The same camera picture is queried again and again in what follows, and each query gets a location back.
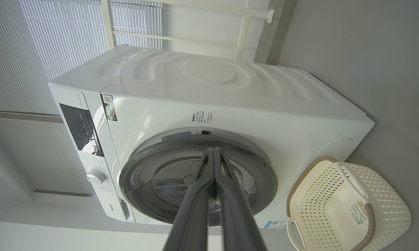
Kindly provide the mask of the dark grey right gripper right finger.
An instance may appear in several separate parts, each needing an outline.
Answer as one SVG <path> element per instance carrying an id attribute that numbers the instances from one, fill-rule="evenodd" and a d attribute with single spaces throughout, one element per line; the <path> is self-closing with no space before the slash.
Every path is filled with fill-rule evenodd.
<path id="1" fill-rule="evenodd" d="M 215 182 L 225 251 L 266 251 L 250 205 L 224 149 L 215 149 Z"/>

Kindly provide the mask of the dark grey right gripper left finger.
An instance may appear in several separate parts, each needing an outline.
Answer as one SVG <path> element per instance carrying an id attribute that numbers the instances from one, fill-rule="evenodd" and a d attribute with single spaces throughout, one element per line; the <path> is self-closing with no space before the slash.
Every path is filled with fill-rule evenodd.
<path id="1" fill-rule="evenodd" d="M 206 251 L 208 249 L 209 201 L 214 197 L 215 149 L 203 152 L 189 185 L 164 251 Z"/>

